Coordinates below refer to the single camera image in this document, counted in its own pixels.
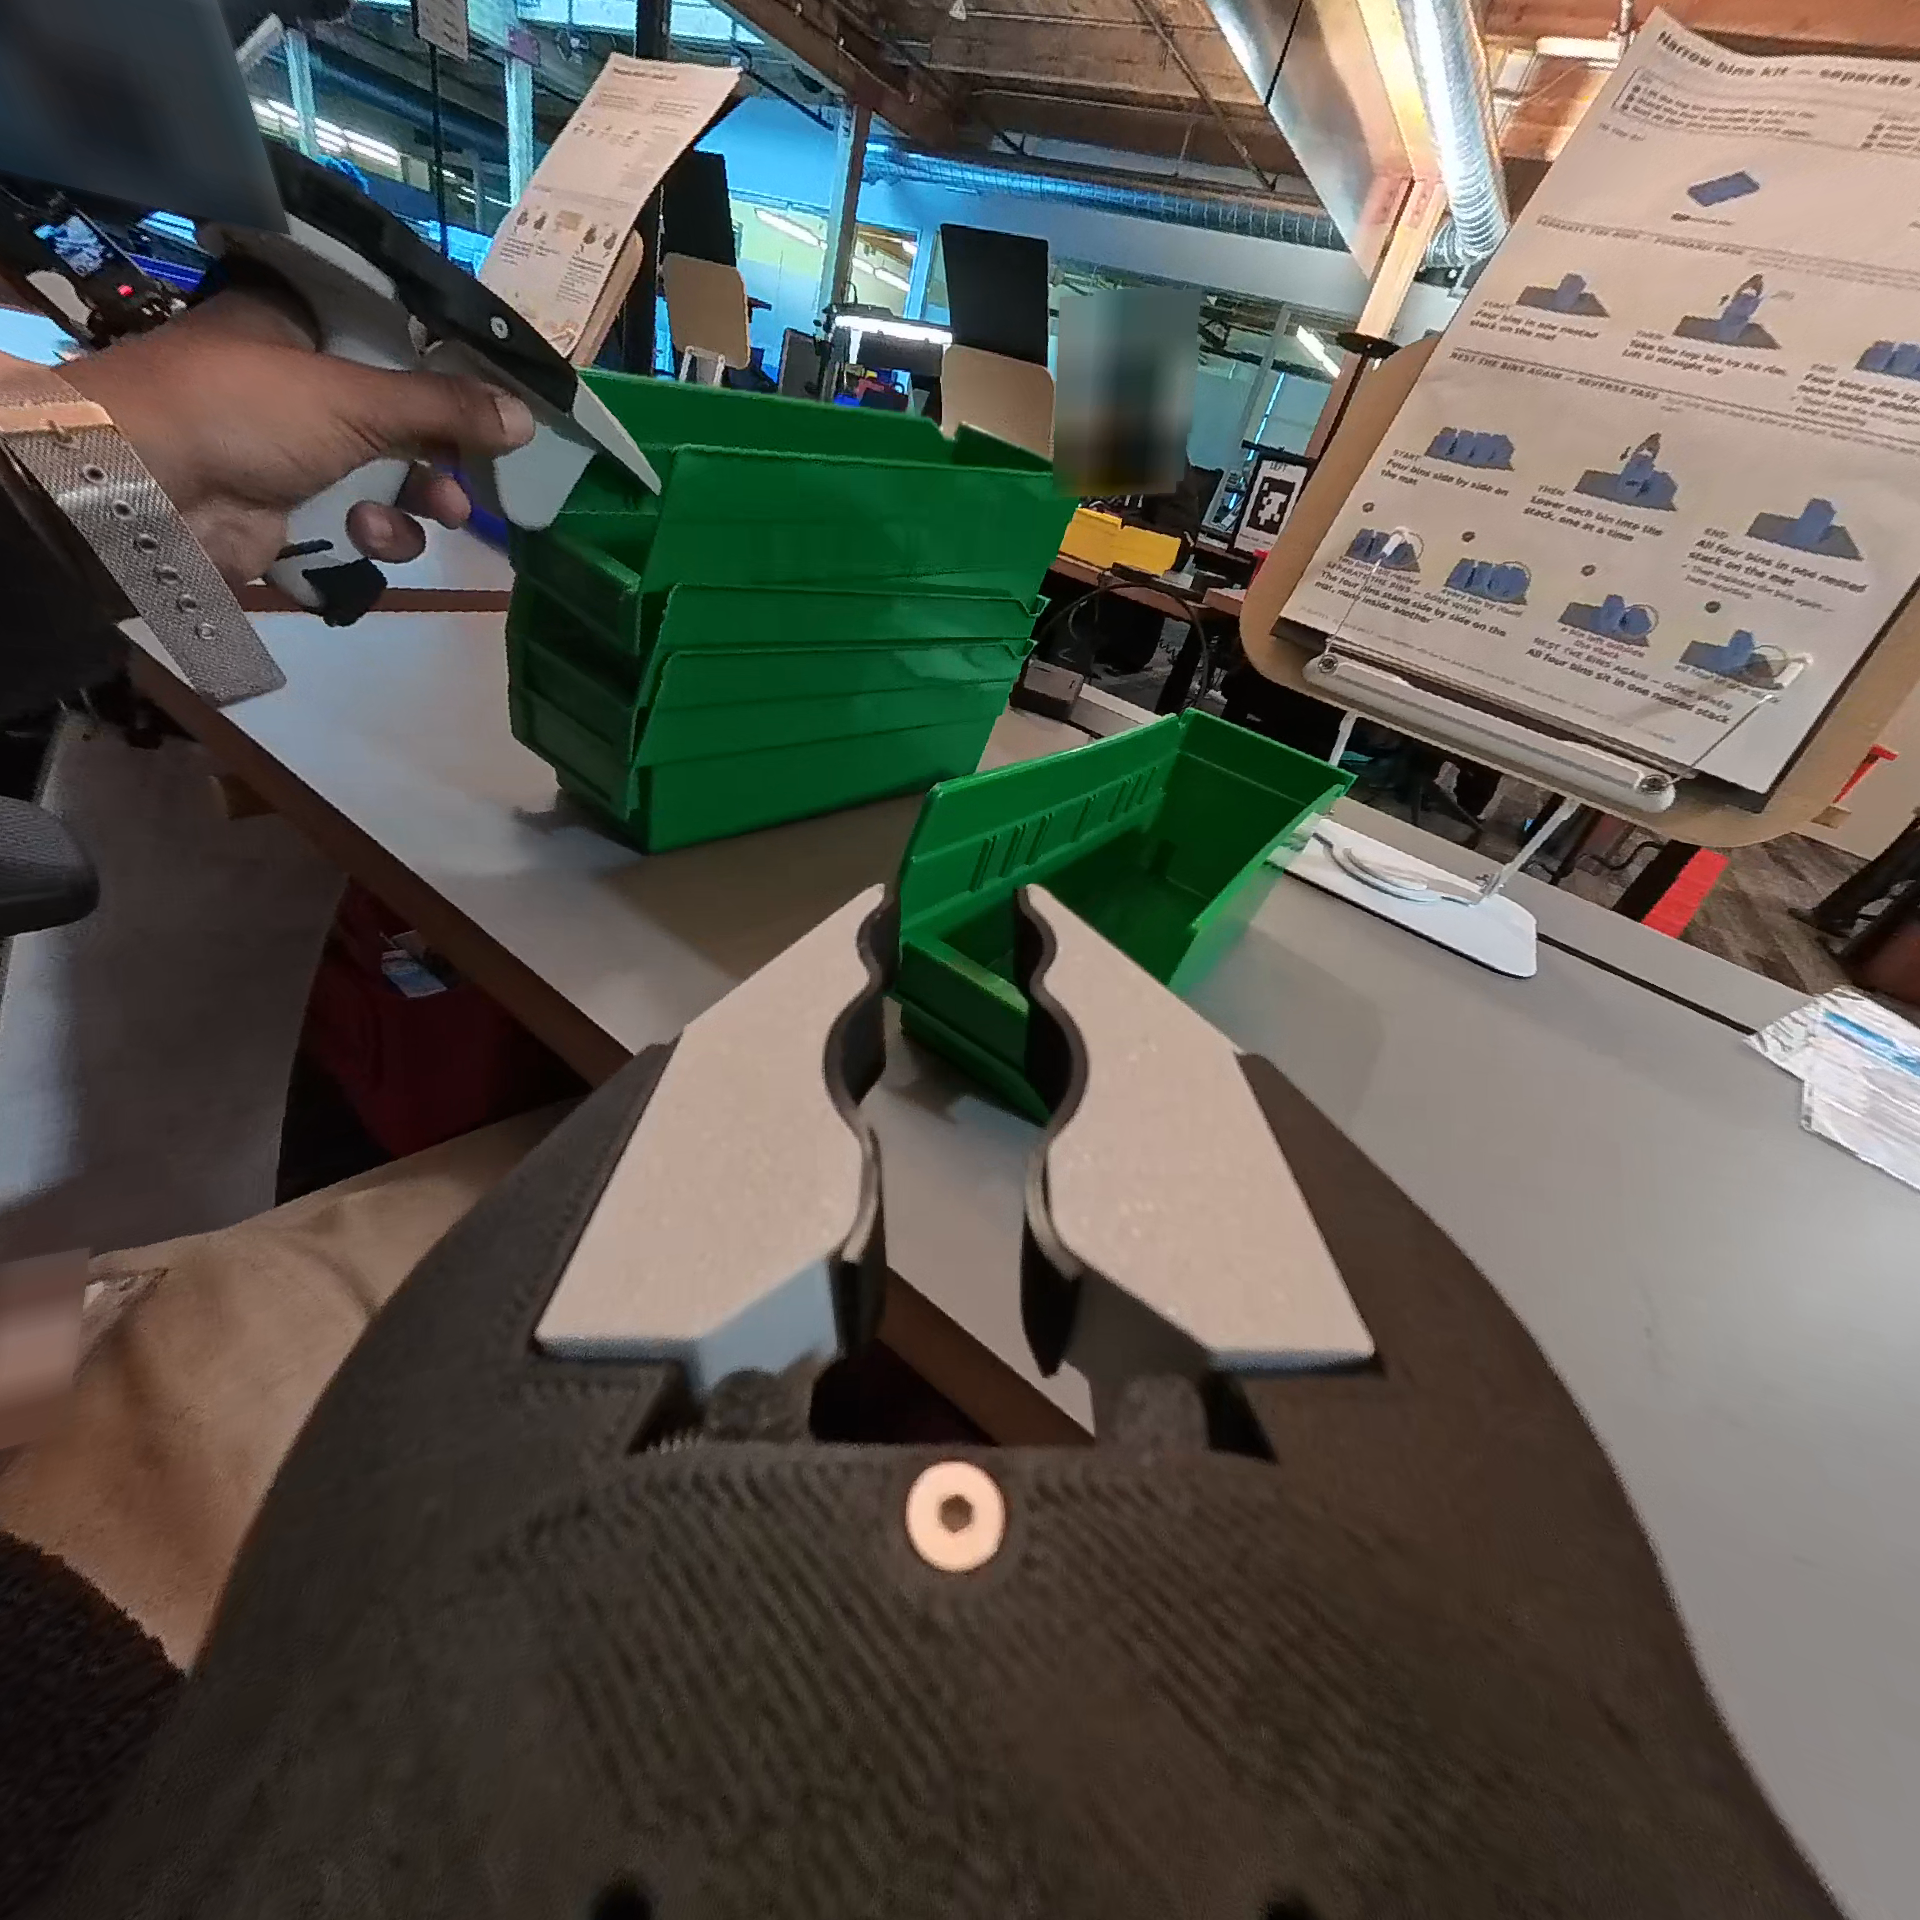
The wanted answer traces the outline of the dark red bag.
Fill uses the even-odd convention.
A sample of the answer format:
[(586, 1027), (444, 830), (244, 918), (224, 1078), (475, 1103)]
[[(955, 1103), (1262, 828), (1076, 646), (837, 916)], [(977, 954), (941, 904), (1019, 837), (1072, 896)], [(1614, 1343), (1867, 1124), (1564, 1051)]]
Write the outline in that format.
[(356, 880), (328, 925), (298, 1056), (393, 1159), (588, 1091), (553, 1046)]

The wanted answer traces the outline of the black office chair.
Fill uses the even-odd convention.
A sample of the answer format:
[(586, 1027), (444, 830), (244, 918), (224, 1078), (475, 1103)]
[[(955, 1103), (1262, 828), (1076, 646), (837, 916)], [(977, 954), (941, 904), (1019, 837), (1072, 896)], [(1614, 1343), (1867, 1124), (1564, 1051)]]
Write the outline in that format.
[(33, 799), (2, 798), (2, 940), (74, 925), (99, 900), (99, 874), (74, 832)]

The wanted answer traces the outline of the wooden stand with black panel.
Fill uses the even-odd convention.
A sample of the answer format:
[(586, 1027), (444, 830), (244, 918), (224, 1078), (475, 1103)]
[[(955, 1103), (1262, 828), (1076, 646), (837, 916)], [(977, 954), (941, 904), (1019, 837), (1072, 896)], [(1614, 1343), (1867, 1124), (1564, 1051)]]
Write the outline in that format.
[(941, 253), (950, 332), (940, 373), (944, 434), (969, 428), (1050, 461), (1046, 239), (944, 223)]
[(690, 149), (664, 179), (660, 268), (681, 379), (723, 387), (752, 360), (749, 300), (736, 264), (725, 158)]

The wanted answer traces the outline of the printed instruction sheet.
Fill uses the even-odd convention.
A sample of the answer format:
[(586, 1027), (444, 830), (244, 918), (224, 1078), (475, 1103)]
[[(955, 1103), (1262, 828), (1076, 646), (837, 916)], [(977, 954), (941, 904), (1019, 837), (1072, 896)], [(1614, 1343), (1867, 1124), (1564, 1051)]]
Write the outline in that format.
[(1768, 796), (1917, 572), (1914, 62), (1657, 13), (1291, 587), (1328, 701)]

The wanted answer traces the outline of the person's tan trouser leg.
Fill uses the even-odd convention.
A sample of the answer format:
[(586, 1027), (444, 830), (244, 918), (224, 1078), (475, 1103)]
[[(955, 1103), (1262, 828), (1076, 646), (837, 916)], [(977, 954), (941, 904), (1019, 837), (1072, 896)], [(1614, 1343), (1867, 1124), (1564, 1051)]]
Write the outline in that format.
[(106, 1330), (24, 1446), (5, 1531), (189, 1671), (305, 1419), (396, 1286), (573, 1098), (217, 1232), (99, 1254)]

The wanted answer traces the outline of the black floor lamp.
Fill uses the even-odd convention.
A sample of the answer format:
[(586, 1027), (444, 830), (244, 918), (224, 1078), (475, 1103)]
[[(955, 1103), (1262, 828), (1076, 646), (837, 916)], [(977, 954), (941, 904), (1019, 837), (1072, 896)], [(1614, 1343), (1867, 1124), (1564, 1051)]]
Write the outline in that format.
[(1339, 328), (1333, 336), (1334, 346), (1345, 352), (1345, 371), (1334, 384), (1334, 412), (1331, 421), (1325, 421), (1325, 440), (1324, 451), (1333, 445), (1339, 428), (1345, 424), (1347, 413), (1354, 407), (1354, 398), (1361, 391), (1363, 379), (1379, 367), (1387, 357), (1398, 352), (1398, 346), (1392, 338), (1381, 338), (1361, 328)]

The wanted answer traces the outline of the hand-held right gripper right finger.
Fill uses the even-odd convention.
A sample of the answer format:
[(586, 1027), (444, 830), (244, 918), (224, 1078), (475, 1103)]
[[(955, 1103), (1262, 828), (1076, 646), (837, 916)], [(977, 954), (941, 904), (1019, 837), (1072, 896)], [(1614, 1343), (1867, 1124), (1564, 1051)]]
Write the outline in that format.
[(1044, 1375), (1246, 1380), (1366, 1366), (1377, 1341), (1244, 1056), (1041, 885), (1019, 891), (1022, 1319)]

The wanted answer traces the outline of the silver ventilation duct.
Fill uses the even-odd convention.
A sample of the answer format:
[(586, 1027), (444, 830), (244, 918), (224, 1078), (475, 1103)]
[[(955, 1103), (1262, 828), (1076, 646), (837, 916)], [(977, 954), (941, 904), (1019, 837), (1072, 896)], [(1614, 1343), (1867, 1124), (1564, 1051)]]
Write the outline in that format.
[(1242, 74), (1365, 272), (1402, 214), (1438, 198), (1434, 268), (1476, 275), (1510, 208), (1481, 6), (1209, 3)]

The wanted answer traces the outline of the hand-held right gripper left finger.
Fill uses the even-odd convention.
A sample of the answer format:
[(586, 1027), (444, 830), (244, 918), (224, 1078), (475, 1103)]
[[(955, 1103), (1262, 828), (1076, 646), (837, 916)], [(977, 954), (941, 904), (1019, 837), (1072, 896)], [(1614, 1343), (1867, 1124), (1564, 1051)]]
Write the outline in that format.
[(874, 885), (675, 1040), (534, 1324), (555, 1360), (732, 1375), (832, 1365), (876, 1333), (889, 891)]

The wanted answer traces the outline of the person's left hand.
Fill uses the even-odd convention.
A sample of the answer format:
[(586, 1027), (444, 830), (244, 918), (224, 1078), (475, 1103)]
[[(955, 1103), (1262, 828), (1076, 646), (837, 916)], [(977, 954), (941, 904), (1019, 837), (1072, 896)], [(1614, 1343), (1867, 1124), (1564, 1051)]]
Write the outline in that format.
[(386, 460), (408, 461), (401, 500), (356, 503), (349, 547), (377, 564), (420, 557), (425, 520), (469, 518), (450, 469), (538, 432), (514, 394), (318, 352), (292, 306), (250, 292), (222, 292), (61, 375), (104, 404), (233, 587), (277, 563), (298, 508)]

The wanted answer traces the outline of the black and white tag sign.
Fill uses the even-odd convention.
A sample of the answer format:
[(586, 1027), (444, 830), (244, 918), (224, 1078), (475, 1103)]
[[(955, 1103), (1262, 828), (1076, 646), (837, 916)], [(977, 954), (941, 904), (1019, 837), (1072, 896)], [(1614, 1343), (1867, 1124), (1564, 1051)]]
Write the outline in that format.
[(1233, 551), (1248, 557), (1265, 557), (1285, 532), (1314, 461), (1259, 451), (1244, 476), (1240, 517), (1233, 530)]

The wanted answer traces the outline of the white paper sheet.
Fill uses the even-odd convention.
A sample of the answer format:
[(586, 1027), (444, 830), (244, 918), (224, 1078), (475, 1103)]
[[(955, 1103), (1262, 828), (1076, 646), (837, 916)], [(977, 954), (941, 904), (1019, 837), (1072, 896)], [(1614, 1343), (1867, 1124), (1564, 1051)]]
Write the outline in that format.
[(1801, 1000), (1747, 1043), (1800, 1082), (1809, 1133), (1917, 1188), (1914, 1020), (1856, 989), (1835, 989)]

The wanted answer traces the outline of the beige instruction sheet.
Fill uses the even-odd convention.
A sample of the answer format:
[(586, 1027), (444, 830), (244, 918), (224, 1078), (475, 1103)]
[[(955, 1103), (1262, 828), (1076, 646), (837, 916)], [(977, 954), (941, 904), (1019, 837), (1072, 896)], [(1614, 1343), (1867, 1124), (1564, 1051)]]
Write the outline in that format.
[(732, 100), (736, 83), (736, 68), (723, 63), (603, 62), (501, 219), (477, 275), (555, 352), (570, 261), (594, 250), (593, 228), (611, 228), (613, 247), (638, 228), (644, 202)]

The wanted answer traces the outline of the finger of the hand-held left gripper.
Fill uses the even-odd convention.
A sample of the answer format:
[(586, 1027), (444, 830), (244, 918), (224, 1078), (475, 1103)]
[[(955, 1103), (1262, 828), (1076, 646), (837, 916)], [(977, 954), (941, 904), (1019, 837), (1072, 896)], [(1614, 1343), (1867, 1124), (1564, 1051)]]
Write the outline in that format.
[(573, 367), (565, 367), (565, 376), (533, 382), (533, 413), (534, 496), (570, 496), (594, 460), (613, 461), (652, 496), (664, 491), (652, 460)]

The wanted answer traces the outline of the long wooden table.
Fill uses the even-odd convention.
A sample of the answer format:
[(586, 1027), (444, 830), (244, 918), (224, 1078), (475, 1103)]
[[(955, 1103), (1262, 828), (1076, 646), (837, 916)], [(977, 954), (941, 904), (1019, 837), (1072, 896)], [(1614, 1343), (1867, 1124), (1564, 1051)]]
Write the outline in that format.
[(1217, 582), (1211, 579), (1198, 582), (1174, 573), (1139, 572), (1137, 566), (1092, 566), (1067, 552), (1053, 557), (1046, 575), (1092, 591), (1109, 591), (1141, 605), (1156, 605), (1168, 615), (1188, 608), (1203, 616), (1237, 619), (1246, 602), (1246, 587), (1237, 582)]

